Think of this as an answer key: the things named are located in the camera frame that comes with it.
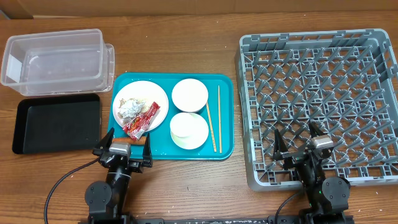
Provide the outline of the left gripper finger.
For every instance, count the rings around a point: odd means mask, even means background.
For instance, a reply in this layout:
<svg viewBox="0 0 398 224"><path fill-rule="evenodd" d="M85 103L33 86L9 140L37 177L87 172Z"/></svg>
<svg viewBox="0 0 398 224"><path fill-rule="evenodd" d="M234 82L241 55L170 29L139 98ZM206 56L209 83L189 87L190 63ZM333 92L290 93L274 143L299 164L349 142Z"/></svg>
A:
<svg viewBox="0 0 398 224"><path fill-rule="evenodd" d="M143 167L152 167L153 166L152 153L151 153L151 149L150 149L150 134L147 134L147 136L146 136L146 141L145 141L143 153L142 153L142 166Z"/></svg>
<svg viewBox="0 0 398 224"><path fill-rule="evenodd" d="M101 156L105 151L109 150L114 137L114 128L111 128L103 139L93 148L92 154Z"/></svg>

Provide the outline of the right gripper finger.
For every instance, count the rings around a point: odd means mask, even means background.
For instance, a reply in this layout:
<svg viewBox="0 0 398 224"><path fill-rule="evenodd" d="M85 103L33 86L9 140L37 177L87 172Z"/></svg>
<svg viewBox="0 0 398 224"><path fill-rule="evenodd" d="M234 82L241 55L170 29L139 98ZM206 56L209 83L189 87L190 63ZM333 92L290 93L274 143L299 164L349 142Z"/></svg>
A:
<svg viewBox="0 0 398 224"><path fill-rule="evenodd" d="M325 133L314 122L310 121L308 123L308 127L309 127L310 135L311 135L312 138L325 135Z"/></svg>
<svg viewBox="0 0 398 224"><path fill-rule="evenodd" d="M273 160L281 161L287 159L288 149L278 129L274 130L274 152Z"/></svg>

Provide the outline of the red snack wrapper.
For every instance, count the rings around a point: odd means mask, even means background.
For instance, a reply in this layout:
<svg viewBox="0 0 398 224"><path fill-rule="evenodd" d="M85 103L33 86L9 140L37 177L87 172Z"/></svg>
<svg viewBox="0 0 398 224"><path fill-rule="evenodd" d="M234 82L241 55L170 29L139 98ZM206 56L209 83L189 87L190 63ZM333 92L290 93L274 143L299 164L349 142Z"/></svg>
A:
<svg viewBox="0 0 398 224"><path fill-rule="evenodd" d="M156 115L160 106L153 102L150 108L145 112L137 115L123 126L123 131L134 141L140 140L141 136L149 128L152 118Z"/></svg>

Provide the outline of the aluminium foil ball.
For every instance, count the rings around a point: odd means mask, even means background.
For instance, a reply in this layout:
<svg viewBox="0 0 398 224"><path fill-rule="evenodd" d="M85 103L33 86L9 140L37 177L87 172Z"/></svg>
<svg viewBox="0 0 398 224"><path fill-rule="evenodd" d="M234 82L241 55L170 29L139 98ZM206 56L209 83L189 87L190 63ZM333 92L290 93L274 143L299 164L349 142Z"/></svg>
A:
<svg viewBox="0 0 398 224"><path fill-rule="evenodd" d="M121 118L123 124L130 122L135 118L145 106L146 101L142 99L130 98L120 100L118 108L118 116Z"/></svg>

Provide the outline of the white bowl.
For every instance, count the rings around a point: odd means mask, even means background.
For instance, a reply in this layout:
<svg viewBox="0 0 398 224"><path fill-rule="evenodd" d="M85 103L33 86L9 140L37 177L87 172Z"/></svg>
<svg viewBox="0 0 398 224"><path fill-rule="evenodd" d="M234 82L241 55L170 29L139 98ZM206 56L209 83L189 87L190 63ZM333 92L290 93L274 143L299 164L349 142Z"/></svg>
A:
<svg viewBox="0 0 398 224"><path fill-rule="evenodd" d="M209 127L206 120L196 113L190 113L195 118L193 125L193 133L191 136L180 138L175 136L171 131L172 141L182 149L193 150L201 147L207 140L209 135Z"/></svg>

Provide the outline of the white round plate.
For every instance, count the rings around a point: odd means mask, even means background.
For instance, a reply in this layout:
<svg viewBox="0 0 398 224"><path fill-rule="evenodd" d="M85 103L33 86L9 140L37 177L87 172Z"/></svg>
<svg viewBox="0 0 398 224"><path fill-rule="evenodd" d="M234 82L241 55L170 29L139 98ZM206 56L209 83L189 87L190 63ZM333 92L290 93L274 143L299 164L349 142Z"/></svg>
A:
<svg viewBox="0 0 398 224"><path fill-rule="evenodd" d="M116 123L122 127L123 121L118 116L121 100L137 98L146 101L146 105L150 106L156 102L160 109L150 122L148 131L152 131L162 124L169 110L169 99L166 92L156 83L150 81L135 81L122 87L116 92L113 98L112 112Z"/></svg>

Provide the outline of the pink bowl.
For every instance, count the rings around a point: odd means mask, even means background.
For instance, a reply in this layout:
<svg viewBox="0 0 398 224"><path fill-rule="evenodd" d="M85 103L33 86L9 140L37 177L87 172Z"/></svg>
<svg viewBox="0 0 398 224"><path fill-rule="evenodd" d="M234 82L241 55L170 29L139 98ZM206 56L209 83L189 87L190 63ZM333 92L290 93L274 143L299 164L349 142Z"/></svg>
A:
<svg viewBox="0 0 398 224"><path fill-rule="evenodd" d="M196 113L208 101L209 93L204 83L193 78L179 81L172 90L172 101L181 111Z"/></svg>

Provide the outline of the white paper cup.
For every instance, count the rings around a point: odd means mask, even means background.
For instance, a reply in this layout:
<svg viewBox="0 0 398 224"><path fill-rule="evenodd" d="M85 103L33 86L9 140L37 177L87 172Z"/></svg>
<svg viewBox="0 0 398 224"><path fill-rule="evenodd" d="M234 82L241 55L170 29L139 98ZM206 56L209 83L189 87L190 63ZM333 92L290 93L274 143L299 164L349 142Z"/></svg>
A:
<svg viewBox="0 0 398 224"><path fill-rule="evenodd" d="M178 113L170 120L171 132L180 138L191 136L195 118L190 113Z"/></svg>

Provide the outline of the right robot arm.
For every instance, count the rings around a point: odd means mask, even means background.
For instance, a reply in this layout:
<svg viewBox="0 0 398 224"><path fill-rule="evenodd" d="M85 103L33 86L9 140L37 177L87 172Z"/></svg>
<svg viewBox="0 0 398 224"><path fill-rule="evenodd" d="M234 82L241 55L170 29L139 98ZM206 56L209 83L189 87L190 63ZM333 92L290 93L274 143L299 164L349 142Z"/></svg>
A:
<svg viewBox="0 0 398 224"><path fill-rule="evenodd" d="M303 151L289 152L279 130L274 131L275 161L283 160L285 170L295 169L299 181L302 183L302 193L308 198L310 207L301 209L297 216L290 218L280 217L282 208L293 198L300 195L298 192L286 199L277 209L274 223L353 223L353 217L344 215L348 209L348 199L351 184L342 177L327 177L323 171L323 160L331 156L335 143L318 126L310 122L310 143L304 146Z"/></svg>

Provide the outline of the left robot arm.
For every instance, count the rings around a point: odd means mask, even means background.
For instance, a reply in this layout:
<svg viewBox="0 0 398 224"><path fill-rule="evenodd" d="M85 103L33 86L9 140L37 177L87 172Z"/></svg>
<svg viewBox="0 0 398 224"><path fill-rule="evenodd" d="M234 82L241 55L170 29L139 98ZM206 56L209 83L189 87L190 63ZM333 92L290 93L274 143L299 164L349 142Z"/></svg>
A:
<svg viewBox="0 0 398 224"><path fill-rule="evenodd" d="M137 223L124 211L127 190L132 173L142 173L153 165L150 136L137 141L130 138L114 139L114 129L94 147L93 154L108 173L106 180L89 185L85 202L89 207L88 223Z"/></svg>

